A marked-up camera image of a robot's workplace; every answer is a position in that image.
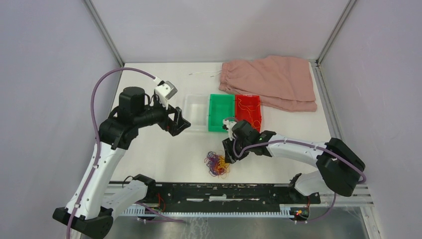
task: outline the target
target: transparent container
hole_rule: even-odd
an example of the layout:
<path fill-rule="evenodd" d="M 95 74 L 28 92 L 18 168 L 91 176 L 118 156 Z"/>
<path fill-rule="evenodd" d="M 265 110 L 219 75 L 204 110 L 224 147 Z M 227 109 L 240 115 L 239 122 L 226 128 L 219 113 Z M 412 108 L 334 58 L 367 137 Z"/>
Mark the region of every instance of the transparent container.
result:
<path fill-rule="evenodd" d="M 208 131 L 209 95 L 186 95 L 183 117 L 191 123 L 188 131 Z"/>

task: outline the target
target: pink cloth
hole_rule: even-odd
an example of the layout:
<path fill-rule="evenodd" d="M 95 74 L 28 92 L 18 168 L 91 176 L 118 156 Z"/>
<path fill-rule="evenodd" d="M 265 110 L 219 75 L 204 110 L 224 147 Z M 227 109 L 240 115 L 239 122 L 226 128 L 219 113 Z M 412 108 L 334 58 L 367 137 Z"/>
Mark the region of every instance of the pink cloth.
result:
<path fill-rule="evenodd" d="M 234 95 L 259 95 L 263 105 L 284 111 L 317 110 L 309 62 L 297 57 L 223 63 L 219 89 Z"/>

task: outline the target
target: white tabletop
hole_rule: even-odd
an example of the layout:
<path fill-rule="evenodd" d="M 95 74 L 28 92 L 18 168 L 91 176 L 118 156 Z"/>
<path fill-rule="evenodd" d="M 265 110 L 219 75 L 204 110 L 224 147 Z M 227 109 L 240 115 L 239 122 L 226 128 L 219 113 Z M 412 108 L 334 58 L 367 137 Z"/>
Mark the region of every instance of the white tabletop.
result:
<path fill-rule="evenodd" d="M 172 82 L 179 90 L 170 104 L 183 110 L 186 94 L 225 94 L 218 90 L 219 76 L 215 73 L 189 75 L 194 72 L 217 71 L 221 63 L 127 63 L 147 71 L 164 81 Z M 261 130 L 271 130 L 287 137 L 309 141 L 328 141 L 331 136 L 325 119 L 313 71 L 316 112 L 289 113 L 270 107 L 262 107 Z M 139 86 L 152 95 L 154 84 L 142 74 L 132 71 L 122 73 L 113 107 L 124 88 Z M 226 133 L 188 132 L 176 137 L 161 130 L 158 125 L 141 128 L 132 141 L 126 155 L 118 164 L 112 180 L 121 181 L 128 175 L 143 174 L 157 182 L 225 182 L 225 183 L 288 183 L 297 173 L 316 170 L 304 163 L 285 158 L 256 156 L 251 153 L 243 160 L 230 165 L 226 178 L 212 177 L 204 163 L 209 151 L 224 155 L 221 141 Z"/>

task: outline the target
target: metal floor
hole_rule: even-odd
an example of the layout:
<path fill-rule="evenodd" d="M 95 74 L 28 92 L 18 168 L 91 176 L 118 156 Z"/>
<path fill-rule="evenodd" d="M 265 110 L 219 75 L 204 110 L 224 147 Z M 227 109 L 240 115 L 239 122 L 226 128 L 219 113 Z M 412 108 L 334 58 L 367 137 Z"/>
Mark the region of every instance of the metal floor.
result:
<path fill-rule="evenodd" d="M 311 218 L 317 217 L 325 210 L 325 208 L 311 208 Z M 359 208 L 334 208 L 325 219 L 306 225 L 295 225 L 283 218 L 184 218 L 184 220 L 188 223 L 144 225 L 135 217 L 119 217 L 106 239 L 369 238 Z"/>

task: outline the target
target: white wall panel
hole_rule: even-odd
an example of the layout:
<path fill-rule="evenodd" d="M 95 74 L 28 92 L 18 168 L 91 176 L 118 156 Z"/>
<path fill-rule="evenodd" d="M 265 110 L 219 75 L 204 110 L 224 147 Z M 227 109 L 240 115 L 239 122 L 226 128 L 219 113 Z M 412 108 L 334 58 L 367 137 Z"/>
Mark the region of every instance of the white wall panel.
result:
<path fill-rule="evenodd" d="M 93 151 L 92 88 L 118 65 L 80 0 L 3 0 L 0 32 L 0 238 L 62 239 L 52 215 Z M 100 86 L 98 121 L 117 79 Z"/>
<path fill-rule="evenodd" d="M 94 0 L 125 62 L 317 58 L 347 0 Z"/>
<path fill-rule="evenodd" d="M 323 62 L 387 239 L 421 238 L 422 1 L 360 0 Z"/>

